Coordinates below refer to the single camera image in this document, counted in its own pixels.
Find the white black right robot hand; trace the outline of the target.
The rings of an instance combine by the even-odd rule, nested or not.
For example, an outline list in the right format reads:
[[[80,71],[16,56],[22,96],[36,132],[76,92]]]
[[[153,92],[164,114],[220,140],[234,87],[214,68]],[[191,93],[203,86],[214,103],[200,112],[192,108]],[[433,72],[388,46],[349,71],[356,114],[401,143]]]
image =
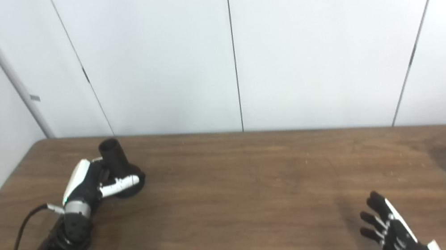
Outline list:
[[[376,212],[361,211],[360,218],[371,228],[361,227],[360,234],[376,242],[381,250],[441,250],[437,241],[420,242],[394,205],[376,191],[371,191],[366,204]]]

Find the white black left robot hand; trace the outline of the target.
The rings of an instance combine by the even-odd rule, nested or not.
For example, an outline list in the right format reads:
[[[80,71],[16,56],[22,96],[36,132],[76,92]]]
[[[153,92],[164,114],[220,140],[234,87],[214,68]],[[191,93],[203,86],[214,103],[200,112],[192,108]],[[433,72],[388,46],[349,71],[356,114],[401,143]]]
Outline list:
[[[106,197],[125,198],[144,186],[144,173],[132,169],[125,175],[113,174],[104,158],[82,159],[69,179],[63,195],[64,213],[90,217]]]

